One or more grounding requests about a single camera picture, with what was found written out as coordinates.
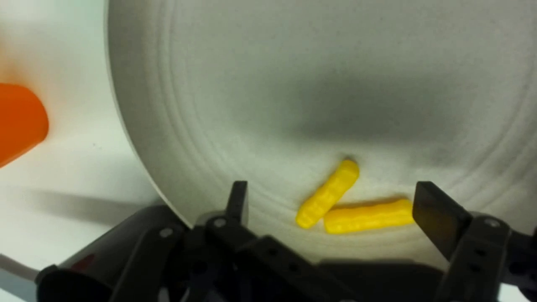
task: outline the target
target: yellow snack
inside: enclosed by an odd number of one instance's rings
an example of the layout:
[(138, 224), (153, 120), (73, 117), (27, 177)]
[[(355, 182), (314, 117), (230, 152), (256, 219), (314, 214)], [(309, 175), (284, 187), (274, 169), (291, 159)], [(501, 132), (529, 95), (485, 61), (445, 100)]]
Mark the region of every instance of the yellow snack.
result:
[(336, 170), (324, 180), (324, 184), (303, 202), (296, 222), (301, 227), (314, 226), (356, 182), (358, 175), (360, 167), (355, 160), (341, 160)]
[(410, 199), (341, 206), (324, 216), (328, 232), (368, 231), (413, 222), (413, 202)]

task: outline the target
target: white table surface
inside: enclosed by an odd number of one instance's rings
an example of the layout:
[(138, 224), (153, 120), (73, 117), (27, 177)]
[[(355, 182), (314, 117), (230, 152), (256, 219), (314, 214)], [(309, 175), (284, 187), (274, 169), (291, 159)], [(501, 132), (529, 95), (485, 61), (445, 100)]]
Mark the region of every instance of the white table surface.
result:
[(158, 199), (116, 108), (106, 9), (105, 0), (0, 0), (0, 81), (31, 87), (51, 117), (47, 140), (0, 167), (0, 253), (36, 268)]

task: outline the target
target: white plate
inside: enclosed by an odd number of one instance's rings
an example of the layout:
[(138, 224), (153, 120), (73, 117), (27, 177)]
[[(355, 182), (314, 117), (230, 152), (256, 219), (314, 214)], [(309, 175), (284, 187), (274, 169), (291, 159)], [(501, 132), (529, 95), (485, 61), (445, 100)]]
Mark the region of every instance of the white plate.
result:
[(331, 236), (296, 209), (343, 155), (344, 201), (432, 179), (536, 224), (532, 0), (113, 0), (111, 66), (131, 139), (187, 221), (251, 180), (251, 227), (313, 258), (442, 263), (417, 226)]

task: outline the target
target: orange object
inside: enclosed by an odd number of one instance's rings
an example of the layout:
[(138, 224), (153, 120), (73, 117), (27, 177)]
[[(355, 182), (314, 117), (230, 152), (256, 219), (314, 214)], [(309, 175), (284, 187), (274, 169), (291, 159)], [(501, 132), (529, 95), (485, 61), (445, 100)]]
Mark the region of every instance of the orange object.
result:
[(0, 83), (0, 165), (46, 139), (49, 118), (37, 95), (12, 83)]

